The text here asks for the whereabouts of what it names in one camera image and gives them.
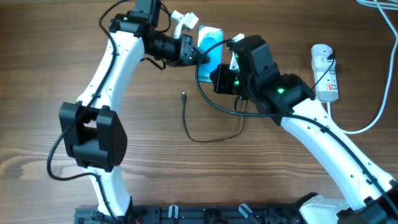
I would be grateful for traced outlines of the blue screen smartphone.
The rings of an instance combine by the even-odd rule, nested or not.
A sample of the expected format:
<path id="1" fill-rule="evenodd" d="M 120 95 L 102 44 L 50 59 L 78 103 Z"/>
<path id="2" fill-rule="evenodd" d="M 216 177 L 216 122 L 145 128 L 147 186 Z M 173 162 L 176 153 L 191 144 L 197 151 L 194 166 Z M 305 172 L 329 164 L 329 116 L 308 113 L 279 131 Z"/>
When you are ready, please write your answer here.
<path id="1" fill-rule="evenodd" d="M 202 51 L 208 50 L 218 42 L 223 40 L 223 31 L 219 28 L 210 26 L 200 26 L 198 31 L 198 46 Z M 219 45 L 207 54 L 210 61 L 203 62 L 200 65 L 198 72 L 198 80 L 200 82 L 211 83 L 210 73 L 217 68 L 221 63 L 222 58 L 222 46 Z"/>

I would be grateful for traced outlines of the white power strip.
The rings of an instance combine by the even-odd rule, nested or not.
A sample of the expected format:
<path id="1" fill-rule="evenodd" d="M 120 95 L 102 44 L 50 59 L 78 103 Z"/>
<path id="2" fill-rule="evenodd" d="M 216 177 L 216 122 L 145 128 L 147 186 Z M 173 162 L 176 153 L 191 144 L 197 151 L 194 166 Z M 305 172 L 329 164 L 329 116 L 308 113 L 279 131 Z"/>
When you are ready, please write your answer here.
<path id="1" fill-rule="evenodd" d="M 331 103 L 338 99 L 336 78 L 336 53 L 326 44 L 315 44 L 311 48 L 311 66 L 314 73 L 315 92 L 322 103 Z"/>

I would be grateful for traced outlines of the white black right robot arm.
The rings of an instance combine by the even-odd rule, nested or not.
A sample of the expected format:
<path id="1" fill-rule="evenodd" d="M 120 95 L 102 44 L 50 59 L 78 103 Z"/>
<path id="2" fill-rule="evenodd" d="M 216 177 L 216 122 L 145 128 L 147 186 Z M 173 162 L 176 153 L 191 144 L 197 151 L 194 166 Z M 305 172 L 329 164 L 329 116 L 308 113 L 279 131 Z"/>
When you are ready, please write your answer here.
<path id="1" fill-rule="evenodd" d="M 329 173 L 342 199 L 312 195 L 299 206 L 307 223 L 396 223 L 397 181 L 373 163 L 325 111 L 297 75 L 281 74 L 259 35 L 229 39 L 233 64 L 217 66 L 215 91 L 239 95 L 298 139 Z"/>

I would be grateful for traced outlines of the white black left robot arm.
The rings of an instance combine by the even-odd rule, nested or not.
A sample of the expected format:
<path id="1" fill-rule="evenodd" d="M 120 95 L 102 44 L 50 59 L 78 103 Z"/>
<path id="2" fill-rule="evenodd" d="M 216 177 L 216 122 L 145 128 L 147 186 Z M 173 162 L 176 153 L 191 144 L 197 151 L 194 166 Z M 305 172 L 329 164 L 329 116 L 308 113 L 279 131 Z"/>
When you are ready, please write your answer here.
<path id="1" fill-rule="evenodd" d="M 105 28 L 108 46 L 90 84 L 75 103 L 64 103 L 59 111 L 67 155 L 76 160 L 95 188 L 98 206 L 91 222 L 130 223 L 134 219 L 132 199 L 123 180 L 121 163 L 127 135 L 118 113 L 127 84 L 139 62 L 160 60 L 166 66 L 186 67 L 209 58 L 186 34 L 198 22 L 188 12 L 168 14 L 176 21 L 172 35 L 158 30 L 159 15 L 166 11 L 160 1 L 137 1 L 133 10 L 118 14 Z"/>

